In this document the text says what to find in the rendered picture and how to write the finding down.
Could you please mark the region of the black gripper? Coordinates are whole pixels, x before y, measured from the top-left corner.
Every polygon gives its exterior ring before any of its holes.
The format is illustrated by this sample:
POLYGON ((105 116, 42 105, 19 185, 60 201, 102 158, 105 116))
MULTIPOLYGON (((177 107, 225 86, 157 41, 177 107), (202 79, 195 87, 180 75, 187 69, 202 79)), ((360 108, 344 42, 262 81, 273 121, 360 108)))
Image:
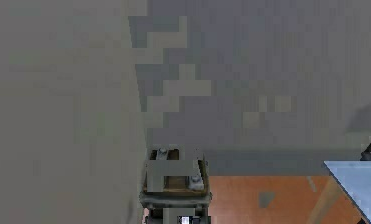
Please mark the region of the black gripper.
POLYGON ((163 224, 163 210, 148 209, 148 213, 144 217, 144 224, 163 224))

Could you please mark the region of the pale blue table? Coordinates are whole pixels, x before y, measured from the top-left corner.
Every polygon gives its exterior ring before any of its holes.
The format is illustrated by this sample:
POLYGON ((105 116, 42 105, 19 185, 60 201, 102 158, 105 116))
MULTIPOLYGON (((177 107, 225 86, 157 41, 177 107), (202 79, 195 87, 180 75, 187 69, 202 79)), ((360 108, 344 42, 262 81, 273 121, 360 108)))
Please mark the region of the pale blue table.
POLYGON ((324 165, 371 224, 371 161, 325 161, 324 165))

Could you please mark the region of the black angled object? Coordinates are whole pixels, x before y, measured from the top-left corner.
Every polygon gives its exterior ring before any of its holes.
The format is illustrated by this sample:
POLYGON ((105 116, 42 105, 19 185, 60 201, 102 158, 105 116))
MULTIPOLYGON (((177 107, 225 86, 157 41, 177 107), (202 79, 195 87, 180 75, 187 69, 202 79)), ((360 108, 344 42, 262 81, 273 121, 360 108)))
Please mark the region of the black angled object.
POLYGON ((361 161, 371 161, 371 142, 366 149, 361 153, 361 161))

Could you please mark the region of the grey green stand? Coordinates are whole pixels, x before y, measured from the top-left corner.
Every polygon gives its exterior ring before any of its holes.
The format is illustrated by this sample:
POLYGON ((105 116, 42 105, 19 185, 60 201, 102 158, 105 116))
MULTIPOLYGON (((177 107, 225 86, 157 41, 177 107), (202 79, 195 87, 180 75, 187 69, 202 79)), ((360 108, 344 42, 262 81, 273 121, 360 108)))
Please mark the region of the grey green stand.
POLYGON ((144 208, 207 208, 212 200, 212 194, 205 196, 168 196, 153 193, 151 195, 141 193, 139 201, 144 208))

